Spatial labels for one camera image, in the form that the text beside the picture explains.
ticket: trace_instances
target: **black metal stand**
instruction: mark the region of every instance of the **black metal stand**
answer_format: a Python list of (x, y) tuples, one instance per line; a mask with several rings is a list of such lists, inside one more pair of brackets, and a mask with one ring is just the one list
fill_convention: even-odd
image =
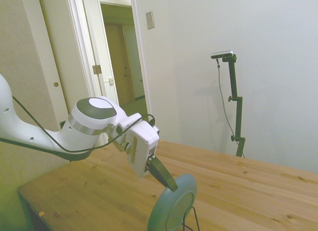
[(193, 206), (189, 207), (189, 208), (185, 211), (185, 213), (184, 213), (183, 223), (182, 223), (182, 225), (183, 225), (183, 231), (185, 231), (185, 228), (187, 228), (187, 229), (193, 231), (192, 228), (190, 228), (190, 227), (188, 227), (187, 225), (185, 225), (185, 216), (186, 216), (186, 214), (188, 213), (188, 211), (191, 210), (191, 209), (193, 209), (193, 211), (194, 211), (195, 220), (196, 220), (196, 222), (197, 222), (197, 228), (198, 228), (198, 231), (200, 231), (199, 221), (198, 221), (198, 217), (197, 217), (197, 212), (195, 211), (195, 208), (194, 208)]
[(245, 138), (240, 136), (240, 129), (242, 124), (242, 103), (243, 98), (238, 97), (237, 91), (237, 81), (235, 77), (235, 66), (234, 63), (237, 61), (237, 56), (232, 55), (230, 57), (225, 57), (222, 59), (223, 62), (229, 62), (229, 70), (230, 70), (230, 80), (231, 80), (231, 90), (232, 96), (229, 97), (229, 102), (236, 101), (237, 102), (237, 121), (236, 121), (236, 129), (235, 129), (235, 136), (231, 136), (231, 140), (238, 142), (238, 150), (236, 156), (242, 156)]

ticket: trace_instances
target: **gray ring band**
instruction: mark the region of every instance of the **gray ring band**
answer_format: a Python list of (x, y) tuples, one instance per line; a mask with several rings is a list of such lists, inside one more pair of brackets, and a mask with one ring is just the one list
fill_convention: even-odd
[(82, 124), (80, 124), (73, 116), (72, 114), (69, 115), (69, 122), (70, 124), (78, 131), (80, 131), (81, 133), (85, 133), (87, 135), (99, 135), (103, 132), (103, 129), (100, 130), (96, 130), (96, 129), (92, 129), (92, 128), (88, 128)]

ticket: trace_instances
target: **wooden door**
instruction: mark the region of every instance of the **wooden door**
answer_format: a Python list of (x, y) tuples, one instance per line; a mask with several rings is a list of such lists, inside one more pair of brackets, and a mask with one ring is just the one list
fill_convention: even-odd
[(105, 25), (119, 104), (135, 101), (122, 25)]

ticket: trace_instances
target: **light switch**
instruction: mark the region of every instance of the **light switch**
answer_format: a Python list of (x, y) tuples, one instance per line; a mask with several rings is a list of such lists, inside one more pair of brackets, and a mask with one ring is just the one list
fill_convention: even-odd
[(154, 16), (152, 11), (146, 13), (146, 21), (148, 30), (153, 29), (155, 27)]

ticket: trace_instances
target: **doorway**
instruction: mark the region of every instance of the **doorway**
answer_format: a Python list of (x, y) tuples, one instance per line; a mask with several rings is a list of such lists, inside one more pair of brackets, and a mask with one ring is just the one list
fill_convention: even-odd
[(147, 114), (132, 8), (104, 3), (100, 6), (119, 105), (128, 116)]

